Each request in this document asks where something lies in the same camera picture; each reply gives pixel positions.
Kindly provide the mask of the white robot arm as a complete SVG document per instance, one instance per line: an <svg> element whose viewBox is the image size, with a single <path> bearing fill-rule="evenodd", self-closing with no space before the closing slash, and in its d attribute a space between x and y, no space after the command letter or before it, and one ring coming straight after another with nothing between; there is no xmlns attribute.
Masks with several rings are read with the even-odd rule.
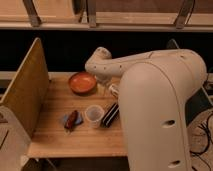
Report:
<svg viewBox="0 0 213 171"><path fill-rule="evenodd" d="M114 59L99 47L85 69L100 82L120 79L118 104L130 171L192 171L185 105L206 80L200 55L170 49Z"/></svg>

